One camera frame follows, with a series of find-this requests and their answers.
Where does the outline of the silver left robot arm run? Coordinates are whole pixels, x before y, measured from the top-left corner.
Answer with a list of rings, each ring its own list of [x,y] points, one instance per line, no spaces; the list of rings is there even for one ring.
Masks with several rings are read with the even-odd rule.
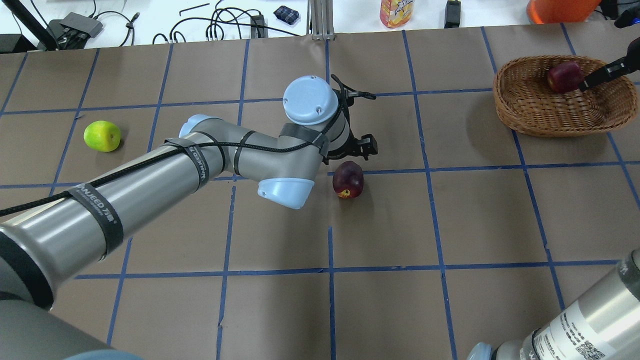
[[[195,114],[178,137],[114,170],[52,196],[3,209],[0,348],[3,360],[137,360],[51,314],[57,291],[89,265],[224,171],[257,182],[261,198],[299,210],[321,163],[378,152],[356,138],[349,109],[375,100],[332,74],[307,75],[282,96],[288,122],[277,137]]]

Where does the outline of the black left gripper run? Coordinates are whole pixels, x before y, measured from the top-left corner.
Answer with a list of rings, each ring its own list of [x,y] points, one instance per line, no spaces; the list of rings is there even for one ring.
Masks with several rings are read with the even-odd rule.
[[[372,134],[364,134],[360,138],[354,136],[351,129],[350,107],[354,105],[356,98],[374,101],[377,96],[368,91],[353,89],[344,84],[335,74],[331,74],[330,77],[338,85],[338,89],[333,90],[338,105],[329,123],[323,128],[324,134],[329,139],[329,148],[322,162],[327,165],[330,161],[346,157],[362,157],[367,161],[370,156],[378,154],[378,143]]]

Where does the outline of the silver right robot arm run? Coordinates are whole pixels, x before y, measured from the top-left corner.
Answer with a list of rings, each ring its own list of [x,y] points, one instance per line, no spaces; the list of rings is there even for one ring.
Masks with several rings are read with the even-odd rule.
[[[510,60],[494,78],[498,118],[536,137],[566,138],[621,128],[638,115],[627,75],[639,70],[639,41],[611,62],[581,55]],[[479,342],[469,360],[633,360],[639,358],[639,251],[621,259],[545,326],[497,348]]]

